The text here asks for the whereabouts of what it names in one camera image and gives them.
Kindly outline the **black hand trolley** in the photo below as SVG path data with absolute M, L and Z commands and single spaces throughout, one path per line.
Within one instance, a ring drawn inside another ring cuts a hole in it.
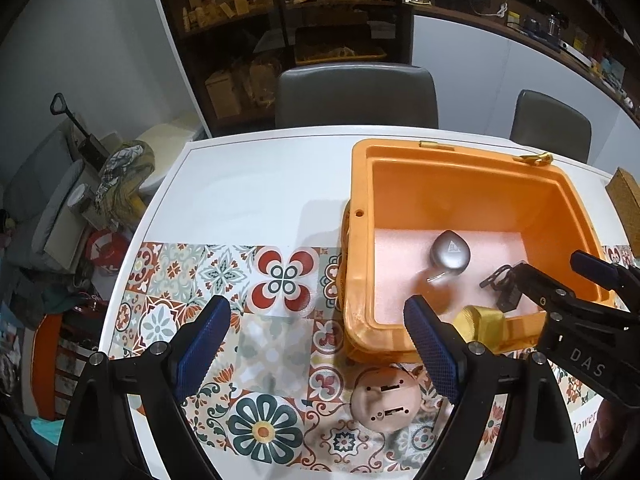
M 53 96 L 50 103 L 50 113 L 54 116 L 65 115 L 72 122 L 81 133 L 81 140 L 77 145 L 78 152 L 86 162 L 90 162 L 96 170 L 100 170 L 107 160 L 108 151 L 93 134 L 88 133 L 85 127 L 78 122 L 78 119 L 68 108 L 62 92 L 56 92 Z

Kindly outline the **dark wooden shelf unit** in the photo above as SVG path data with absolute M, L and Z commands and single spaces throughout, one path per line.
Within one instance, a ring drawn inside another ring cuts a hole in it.
M 206 136 L 274 125 L 295 67 L 410 61 L 405 0 L 155 0 Z

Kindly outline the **orange plastic crate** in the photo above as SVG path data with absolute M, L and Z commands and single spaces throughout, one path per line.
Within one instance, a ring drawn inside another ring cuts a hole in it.
M 451 230 L 471 248 L 457 276 L 429 283 L 428 254 Z M 610 292 L 570 268 L 576 250 L 602 255 L 568 175 L 518 156 L 418 141 L 364 140 L 352 149 L 352 192 L 341 235 L 338 296 L 350 356 L 361 363 L 413 362 L 404 304 L 423 296 L 444 320 L 467 306 L 495 309 L 480 282 L 527 262 L 578 297 L 612 306 Z

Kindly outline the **left grey chair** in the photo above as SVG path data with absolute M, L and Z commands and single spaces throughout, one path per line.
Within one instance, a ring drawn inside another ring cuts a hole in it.
M 296 67 L 278 79 L 276 126 L 438 128 L 434 79 L 422 67 L 348 62 Z

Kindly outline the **right grey chair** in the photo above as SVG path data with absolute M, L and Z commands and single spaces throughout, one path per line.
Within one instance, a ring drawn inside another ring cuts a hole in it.
M 573 107 L 533 90 L 522 90 L 518 95 L 511 141 L 585 164 L 591 136 L 591 122 Z

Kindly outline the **crumpled patterned cloth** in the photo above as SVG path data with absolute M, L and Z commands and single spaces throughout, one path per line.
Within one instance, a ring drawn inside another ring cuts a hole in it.
M 144 141 L 123 143 L 100 170 L 96 208 L 119 222 L 139 221 L 144 212 L 139 191 L 155 170 L 155 155 Z

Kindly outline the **grey chair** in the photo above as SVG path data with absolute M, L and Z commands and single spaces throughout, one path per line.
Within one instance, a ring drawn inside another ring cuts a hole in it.
M 533 90 L 522 90 L 518 95 L 511 141 L 585 164 L 591 136 L 591 122 L 573 107 Z
M 296 67 L 278 79 L 276 126 L 438 128 L 434 79 L 422 67 L 348 62 Z

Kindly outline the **doll head figurine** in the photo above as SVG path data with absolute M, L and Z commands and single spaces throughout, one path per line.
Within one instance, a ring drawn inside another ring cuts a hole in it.
M 397 367 L 378 368 L 363 373 L 350 397 L 352 417 L 371 431 L 388 434 L 401 430 L 420 411 L 418 381 Z

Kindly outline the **patterned tile table runner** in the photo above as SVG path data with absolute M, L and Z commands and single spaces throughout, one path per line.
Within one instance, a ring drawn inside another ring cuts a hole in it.
M 369 371 L 347 354 L 335 247 L 143 243 L 112 299 L 101 346 L 113 359 L 170 339 L 215 295 L 231 321 L 213 364 L 181 404 L 227 479 L 411 478 L 450 412 L 419 364 L 421 404 L 404 428 L 371 430 L 350 399 Z

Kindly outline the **black clip device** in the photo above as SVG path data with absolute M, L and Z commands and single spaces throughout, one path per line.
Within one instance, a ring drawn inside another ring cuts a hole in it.
M 496 305 L 502 313 L 512 312 L 520 304 L 523 294 L 516 284 L 514 266 L 504 264 L 480 282 L 480 288 L 487 287 L 498 294 Z

